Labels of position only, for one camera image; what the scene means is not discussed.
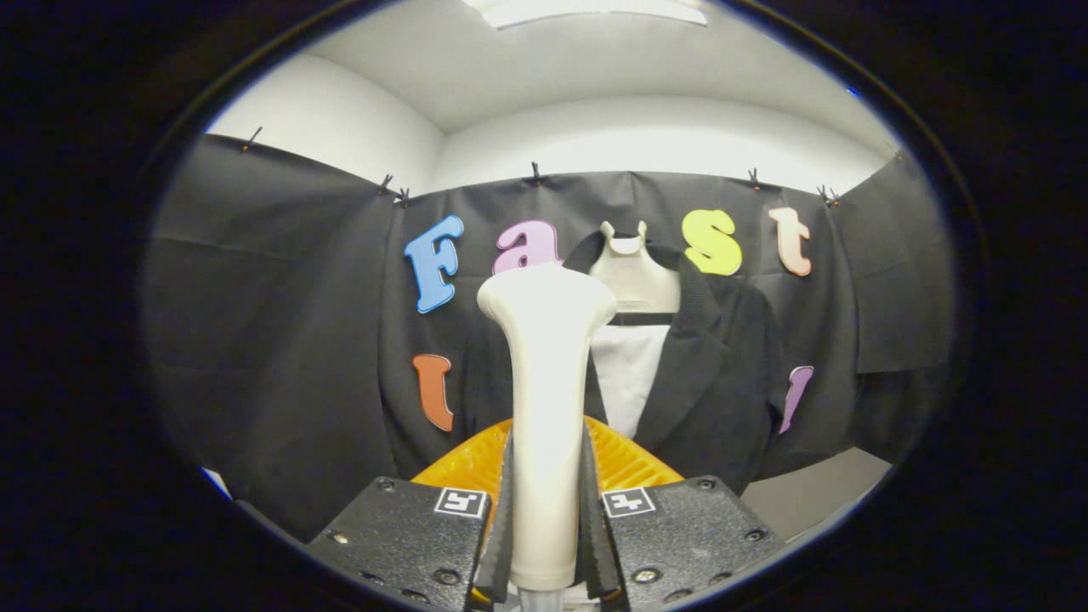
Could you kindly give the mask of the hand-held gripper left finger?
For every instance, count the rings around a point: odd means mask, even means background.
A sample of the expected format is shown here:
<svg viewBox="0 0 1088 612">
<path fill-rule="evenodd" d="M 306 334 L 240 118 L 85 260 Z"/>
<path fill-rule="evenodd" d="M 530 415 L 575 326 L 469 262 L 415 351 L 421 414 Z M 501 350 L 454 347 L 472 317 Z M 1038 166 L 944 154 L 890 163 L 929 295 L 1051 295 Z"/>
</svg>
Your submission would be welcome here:
<svg viewBox="0 0 1088 612">
<path fill-rule="evenodd" d="M 426 611 L 490 611 L 514 555 L 512 423 L 411 480 L 369 484 L 306 550 L 345 580 Z"/>
</svg>

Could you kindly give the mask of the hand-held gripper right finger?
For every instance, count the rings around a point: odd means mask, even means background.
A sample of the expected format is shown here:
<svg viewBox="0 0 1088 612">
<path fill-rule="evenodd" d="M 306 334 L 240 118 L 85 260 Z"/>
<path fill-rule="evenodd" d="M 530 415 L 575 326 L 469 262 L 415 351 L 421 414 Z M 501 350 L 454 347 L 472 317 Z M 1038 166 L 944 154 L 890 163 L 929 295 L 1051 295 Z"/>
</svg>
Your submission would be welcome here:
<svg viewBox="0 0 1088 612">
<path fill-rule="evenodd" d="M 681 477 L 609 426 L 585 424 L 582 576 L 603 611 L 688 604 L 786 546 L 718 477 Z"/>
</svg>

